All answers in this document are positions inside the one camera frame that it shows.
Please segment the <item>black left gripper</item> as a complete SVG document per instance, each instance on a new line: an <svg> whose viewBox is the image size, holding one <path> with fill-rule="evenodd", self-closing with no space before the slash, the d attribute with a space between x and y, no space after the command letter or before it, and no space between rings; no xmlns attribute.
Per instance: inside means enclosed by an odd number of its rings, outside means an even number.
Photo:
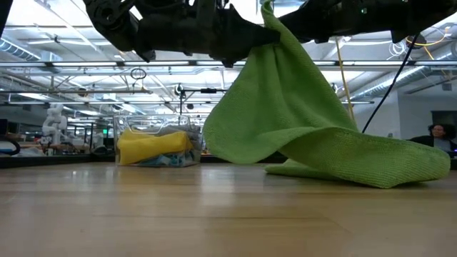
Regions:
<svg viewBox="0 0 457 257"><path fill-rule="evenodd" d="M207 54L231 68L251 47L278 43L281 33L241 17L229 0L137 0L143 16L135 43L141 51Z"/></svg>

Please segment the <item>smooth grey microfiber towel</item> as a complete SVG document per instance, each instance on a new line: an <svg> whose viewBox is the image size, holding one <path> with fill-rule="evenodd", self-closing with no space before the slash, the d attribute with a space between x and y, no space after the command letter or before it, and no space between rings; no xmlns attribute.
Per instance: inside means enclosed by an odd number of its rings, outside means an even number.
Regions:
<svg viewBox="0 0 457 257"><path fill-rule="evenodd" d="M158 132L159 136L170 133L185 132L192 142L201 142L201 127L191 124L190 126L166 126Z"/></svg>

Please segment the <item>clear plastic bin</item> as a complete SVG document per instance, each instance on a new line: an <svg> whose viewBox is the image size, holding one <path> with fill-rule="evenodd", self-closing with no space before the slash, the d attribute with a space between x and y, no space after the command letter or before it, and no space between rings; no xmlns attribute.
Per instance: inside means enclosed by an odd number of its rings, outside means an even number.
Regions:
<svg viewBox="0 0 457 257"><path fill-rule="evenodd" d="M131 165L121 165L119 163L120 150L117 148L117 141L120 135L125 131L140 131L141 133L147 133L158 136L160 129L166 126L190 126L191 119L188 116L176 115L176 114L161 114L152 116L115 116L114 117L114 146L116 153L116 164L119 166L138 166L137 163ZM194 148L185 151L191 152L198 163L201 160L201 152L203 146L203 139L201 134L201 142L192 142Z"/></svg>

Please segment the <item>yellow microfiber towel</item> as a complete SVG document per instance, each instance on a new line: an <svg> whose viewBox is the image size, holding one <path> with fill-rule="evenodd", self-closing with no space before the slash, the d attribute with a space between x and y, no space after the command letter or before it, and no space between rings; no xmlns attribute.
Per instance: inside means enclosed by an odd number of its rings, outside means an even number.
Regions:
<svg viewBox="0 0 457 257"><path fill-rule="evenodd" d="M194 148L184 131L155 136L125 130L117 141L119 163L131 165L166 153L183 153Z"/></svg>

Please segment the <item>person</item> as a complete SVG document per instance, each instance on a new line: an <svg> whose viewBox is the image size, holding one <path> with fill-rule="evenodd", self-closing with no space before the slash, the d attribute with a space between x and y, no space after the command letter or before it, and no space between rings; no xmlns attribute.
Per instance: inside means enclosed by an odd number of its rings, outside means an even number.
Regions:
<svg viewBox="0 0 457 257"><path fill-rule="evenodd" d="M409 141L445 151L451 158L457 158L457 128L452 124L432 124L428 127L429 135L410 138Z"/></svg>

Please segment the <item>black metal table frame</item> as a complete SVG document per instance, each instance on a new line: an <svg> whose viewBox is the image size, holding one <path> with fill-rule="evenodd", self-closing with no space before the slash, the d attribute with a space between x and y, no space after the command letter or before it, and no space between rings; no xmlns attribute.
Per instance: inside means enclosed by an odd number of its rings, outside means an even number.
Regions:
<svg viewBox="0 0 457 257"><path fill-rule="evenodd" d="M286 157L280 153L275 153L258 163L283 163ZM94 154L86 155L67 155L67 156L48 156L48 157L0 157L0 169L3 168L22 168L31 166L50 166L61 164L78 164L78 163L91 163L91 162L115 162L115 155L101 155ZM203 155L201 163L228 163L221 158L213 155Z"/></svg>

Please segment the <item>white robot figure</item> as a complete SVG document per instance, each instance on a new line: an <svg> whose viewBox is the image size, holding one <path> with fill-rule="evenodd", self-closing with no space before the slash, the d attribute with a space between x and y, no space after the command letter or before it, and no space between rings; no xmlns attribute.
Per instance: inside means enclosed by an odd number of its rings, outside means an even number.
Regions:
<svg viewBox="0 0 457 257"><path fill-rule="evenodd" d="M51 104L47 109L47 116L42 126L42 137L39 142L41 145L59 145L61 143L62 132L66 130L67 118L62 115L63 104Z"/></svg>

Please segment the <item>bright green microfiber towel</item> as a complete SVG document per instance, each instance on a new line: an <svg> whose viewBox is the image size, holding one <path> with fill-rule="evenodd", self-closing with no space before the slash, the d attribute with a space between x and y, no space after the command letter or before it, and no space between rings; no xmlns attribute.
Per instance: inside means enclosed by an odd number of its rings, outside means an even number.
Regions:
<svg viewBox="0 0 457 257"><path fill-rule="evenodd" d="M213 155L250 164L279 152L286 161L268 166L267 173L376 188L434 181L450 173L450 157L440 149L361 133L270 3L261 13L280 41L251 50L207 117L203 135Z"/></svg>

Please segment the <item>light blue microfiber towel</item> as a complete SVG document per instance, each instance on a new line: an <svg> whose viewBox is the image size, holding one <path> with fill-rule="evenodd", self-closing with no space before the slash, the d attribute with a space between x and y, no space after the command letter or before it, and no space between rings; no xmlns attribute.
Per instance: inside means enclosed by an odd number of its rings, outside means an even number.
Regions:
<svg viewBox="0 0 457 257"><path fill-rule="evenodd" d="M185 167L198 163L191 152L166 153L137 163L149 167Z"/></svg>

